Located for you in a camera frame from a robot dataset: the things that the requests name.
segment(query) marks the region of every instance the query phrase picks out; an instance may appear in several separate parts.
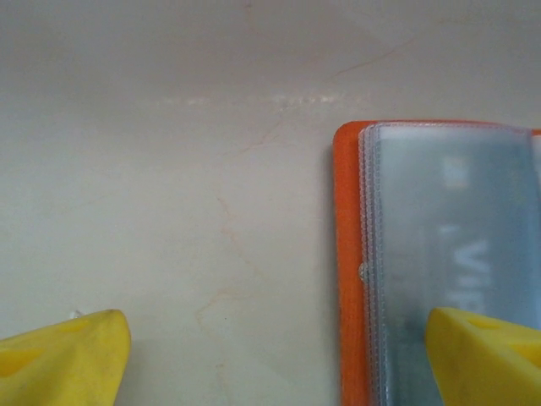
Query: orange cover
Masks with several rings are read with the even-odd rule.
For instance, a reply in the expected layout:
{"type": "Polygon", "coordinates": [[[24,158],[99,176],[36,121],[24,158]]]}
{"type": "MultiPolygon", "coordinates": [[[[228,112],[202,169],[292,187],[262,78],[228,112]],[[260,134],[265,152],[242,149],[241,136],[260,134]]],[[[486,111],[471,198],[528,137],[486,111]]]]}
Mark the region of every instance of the orange cover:
{"type": "MultiPolygon", "coordinates": [[[[363,260],[361,245],[363,197],[359,189],[358,134],[363,128],[374,123],[379,122],[346,123],[336,131],[333,140],[342,406],[369,405],[369,371],[364,335],[364,286],[358,277],[358,268],[363,260]]],[[[535,129],[533,133],[541,135],[541,129],[535,129]]]]}

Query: white countertop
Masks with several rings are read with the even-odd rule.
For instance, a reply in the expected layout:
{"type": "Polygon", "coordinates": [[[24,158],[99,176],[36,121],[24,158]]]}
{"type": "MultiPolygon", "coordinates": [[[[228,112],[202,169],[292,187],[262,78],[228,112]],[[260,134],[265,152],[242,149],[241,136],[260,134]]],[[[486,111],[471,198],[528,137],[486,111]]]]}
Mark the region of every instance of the white countertop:
{"type": "Polygon", "coordinates": [[[536,0],[0,10],[0,336],[123,310],[119,406],[338,404],[336,129],[541,126],[536,0]]]}

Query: yellow plastic object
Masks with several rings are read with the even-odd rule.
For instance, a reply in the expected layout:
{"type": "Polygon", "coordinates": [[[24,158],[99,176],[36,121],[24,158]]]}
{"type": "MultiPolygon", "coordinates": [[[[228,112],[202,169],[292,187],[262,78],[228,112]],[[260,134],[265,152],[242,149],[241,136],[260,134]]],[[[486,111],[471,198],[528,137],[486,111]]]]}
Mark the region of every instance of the yellow plastic object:
{"type": "Polygon", "coordinates": [[[128,323],[119,310],[2,340],[0,404],[113,405],[129,347],[128,323]]]}
{"type": "Polygon", "coordinates": [[[541,405],[541,332],[436,308],[425,342],[445,406],[541,405]]]}

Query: white marble surface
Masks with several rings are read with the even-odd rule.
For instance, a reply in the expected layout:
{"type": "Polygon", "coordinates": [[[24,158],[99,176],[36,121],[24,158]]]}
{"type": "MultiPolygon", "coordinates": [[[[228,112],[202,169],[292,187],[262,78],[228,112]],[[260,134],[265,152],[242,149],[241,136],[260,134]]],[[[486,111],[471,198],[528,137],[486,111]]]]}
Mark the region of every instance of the white marble surface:
{"type": "Polygon", "coordinates": [[[119,406],[338,404],[334,132],[541,126],[540,10],[0,1],[0,336],[119,308],[119,406]]]}

